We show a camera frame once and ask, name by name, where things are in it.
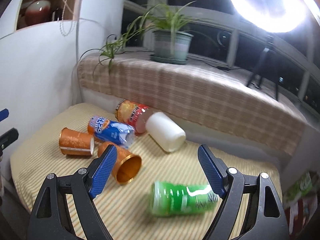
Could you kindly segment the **red lemon tea cup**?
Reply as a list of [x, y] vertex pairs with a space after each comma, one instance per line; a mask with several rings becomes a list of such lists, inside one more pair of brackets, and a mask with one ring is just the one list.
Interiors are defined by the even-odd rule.
[[119, 122], [135, 129], [137, 135], [146, 132], [146, 122], [155, 111], [147, 105], [130, 100], [122, 100], [115, 109], [115, 117]]

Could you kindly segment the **orange paper cup closed end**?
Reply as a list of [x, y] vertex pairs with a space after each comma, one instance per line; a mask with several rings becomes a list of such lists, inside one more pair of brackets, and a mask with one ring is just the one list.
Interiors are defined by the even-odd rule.
[[94, 137], [65, 127], [60, 132], [59, 148], [64, 155], [92, 156]]

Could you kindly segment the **orange cup gold interior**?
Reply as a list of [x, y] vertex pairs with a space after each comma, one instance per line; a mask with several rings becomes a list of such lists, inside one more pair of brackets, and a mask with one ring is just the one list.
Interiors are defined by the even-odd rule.
[[142, 158], [139, 155], [133, 154], [127, 149], [116, 145], [113, 142], [107, 141], [100, 144], [98, 147], [98, 157], [102, 155], [107, 146], [113, 145], [117, 150], [117, 161], [112, 170], [112, 176], [120, 185], [126, 185], [133, 181], [135, 176], [140, 171], [142, 166]]

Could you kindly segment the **green plastic cup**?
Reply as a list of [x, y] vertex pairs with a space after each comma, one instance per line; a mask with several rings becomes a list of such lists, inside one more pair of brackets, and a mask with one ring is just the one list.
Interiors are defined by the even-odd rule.
[[150, 211], [157, 217], [198, 215], [215, 209], [218, 200], [210, 185], [156, 181], [151, 186]]

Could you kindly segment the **blue Arctic Ocean cup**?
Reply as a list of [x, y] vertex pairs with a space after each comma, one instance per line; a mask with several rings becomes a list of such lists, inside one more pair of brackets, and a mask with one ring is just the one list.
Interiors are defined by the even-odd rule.
[[129, 148], [136, 137], [132, 126], [102, 116], [91, 117], [87, 131], [100, 141], [110, 141], [124, 148]]

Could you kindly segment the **white plastic cup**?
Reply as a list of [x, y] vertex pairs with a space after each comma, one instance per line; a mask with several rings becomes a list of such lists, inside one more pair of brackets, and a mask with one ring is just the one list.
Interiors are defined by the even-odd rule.
[[175, 152], [186, 140], [185, 131], [162, 112], [153, 113], [145, 127], [165, 152]]

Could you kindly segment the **green snack package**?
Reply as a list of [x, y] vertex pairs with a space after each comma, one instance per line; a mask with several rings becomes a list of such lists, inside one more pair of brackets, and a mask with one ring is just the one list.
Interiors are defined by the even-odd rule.
[[306, 196], [313, 188], [314, 177], [316, 172], [304, 173], [296, 182], [294, 182], [283, 194], [283, 207], [295, 204], [301, 197]]

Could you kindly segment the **plaid beige blanket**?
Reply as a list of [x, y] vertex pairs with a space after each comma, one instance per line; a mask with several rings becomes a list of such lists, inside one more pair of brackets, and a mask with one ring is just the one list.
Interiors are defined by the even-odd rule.
[[293, 154], [308, 125], [287, 100], [250, 89], [216, 68], [177, 65], [130, 51], [114, 59], [97, 53], [77, 66], [80, 86], [159, 109], [213, 130]]

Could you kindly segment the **black light tripod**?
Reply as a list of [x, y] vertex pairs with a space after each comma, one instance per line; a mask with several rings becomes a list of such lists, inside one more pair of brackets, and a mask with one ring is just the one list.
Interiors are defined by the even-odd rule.
[[279, 94], [279, 74], [278, 74], [278, 55], [274, 48], [274, 36], [268, 34], [266, 37], [265, 48], [261, 52], [257, 64], [252, 70], [252, 74], [246, 82], [246, 87], [253, 85], [257, 89], [261, 89], [267, 72], [273, 71], [271, 81], [274, 83], [274, 99], [278, 101]]

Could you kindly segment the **potted spider plant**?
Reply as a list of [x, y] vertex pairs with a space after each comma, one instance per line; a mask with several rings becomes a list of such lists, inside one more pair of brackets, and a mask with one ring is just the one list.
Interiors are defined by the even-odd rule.
[[108, 71], [113, 69], [113, 62], [116, 55], [126, 47], [127, 42], [135, 37], [143, 37], [146, 33], [153, 33], [153, 55], [151, 60], [160, 63], [171, 63], [185, 65], [193, 33], [195, 31], [186, 28], [187, 25], [195, 22], [211, 24], [213, 21], [207, 17], [194, 17], [184, 14], [195, 1], [188, 2], [183, 6], [170, 6], [161, 0], [155, 4], [148, 5], [142, 15], [134, 19], [128, 26], [125, 33], [114, 37], [113, 41], [106, 40], [100, 48], [93, 48], [85, 51], [97, 51], [99, 56], [105, 59], [99, 60], [97, 65], [109, 61]]

